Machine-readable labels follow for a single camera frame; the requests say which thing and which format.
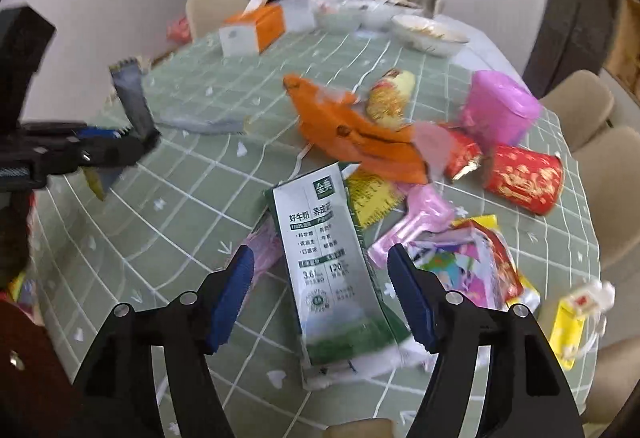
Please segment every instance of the orange plastic bag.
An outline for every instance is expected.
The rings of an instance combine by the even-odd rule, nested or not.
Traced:
[[[360,162],[364,170],[384,179],[428,183],[428,168],[412,143],[411,125],[400,131],[380,127],[351,108],[356,97],[350,92],[336,99],[296,74],[286,75],[284,85],[309,143],[337,160]]]

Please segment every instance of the white bowl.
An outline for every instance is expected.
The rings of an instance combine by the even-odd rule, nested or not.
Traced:
[[[401,42],[433,56],[454,56],[469,42],[465,34],[425,17],[396,15],[391,21]]]
[[[356,0],[311,0],[316,23],[330,33],[351,33],[362,24],[362,4]]]
[[[385,32],[391,28],[391,19],[399,14],[422,13],[421,8],[408,8],[386,0],[364,0],[362,12],[362,27],[374,32]]]

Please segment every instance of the colorful candy wrapper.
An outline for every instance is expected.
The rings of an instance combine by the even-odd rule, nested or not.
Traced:
[[[559,157],[497,145],[486,166],[484,188],[534,214],[545,215],[558,201],[563,183]]]
[[[475,227],[447,230],[406,245],[415,266],[432,271],[445,290],[459,291],[481,308],[498,310],[504,301],[491,247]]]
[[[454,140],[454,147],[451,150],[449,162],[445,172],[451,181],[459,180],[462,176],[478,169],[482,159],[480,146],[462,129],[448,123],[439,124],[444,127]]]
[[[522,294],[522,283],[518,279],[518,274],[513,265],[513,257],[507,247],[504,237],[495,230],[489,230],[475,221],[469,220],[460,224],[460,228],[474,227],[484,233],[494,254],[494,261],[498,271],[498,280],[500,281],[500,293],[503,302],[507,302],[514,297]]]

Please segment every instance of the screw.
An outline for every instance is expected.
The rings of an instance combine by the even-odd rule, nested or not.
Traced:
[[[124,317],[127,313],[129,313],[129,305],[127,304],[118,304],[114,309],[113,309],[113,314],[116,317]]]
[[[185,306],[193,304],[197,300],[198,295],[195,292],[185,292],[180,295],[180,304],[184,304]]]
[[[14,350],[11,350],[9,352],[9,362],[11,363],[12,366],[14,366],[16,370],[24,371],[24,362],[20,358],[20,355],[14,352]]]
[[[445,299],[449,304],[462,304],[464,297],[458,292],[447,292]]]
[[[529,308],[524,306],[524,304],[516,304],[516,306],[513,307],[513,313],[515,313],[518,317],[524,318],[529,315]]]

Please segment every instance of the grid pattern tablecloth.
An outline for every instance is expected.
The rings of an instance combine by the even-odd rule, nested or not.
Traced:
[[[470,72],[388,39],[287,34],[259,58],[224,60],[218,40],[209,37],[147,75],[145,90],[155,114],[250,116],[250,133],[207,137],[165,130],[160,147],[126,171],[105,203],[95,199],[80,174],[52,179],[49,190],[38,193],[34,263],[47,327],[68,374],[75,375],[114,304],[126,301],[148,309],[197,289],[208,273],[225,265],[258,221],[265,189],[332,162],[309,150],[297,132],[284,74],[301,73],[362,96],[391,67],[417,75],[408,118],[456,117]],[[97,122],[124,125],[126,118],[116,104]],[[497,214],[516,265],[543,298],[551,297],[599,276],[598,245],[577,164],[556,116],[545,111],[523,146],[559,154],[567,170],[559,204],[547,217],[485,194],[477,176],[437,186],[459,216]],[[401,216],[402,210],[395,210],[370,227],[367,245]],[[389,305],[402,315],[386,272],[376,273]],[[397,370],[308,393],[300,383],[292,311],[280,263],[252,291],[230,342],[207,358],[237,436],[308,438],[327,425],[371,416],[395,420],[404,434],[429,374]],[[153,358],[162,422],[167,435],[176,436],[161,350],[154,349]],[[595,360],[591,352],[566,374],[579,405],[588,394]],[[486,368],[476,373],[461,436],[475,434],[486,375]]]

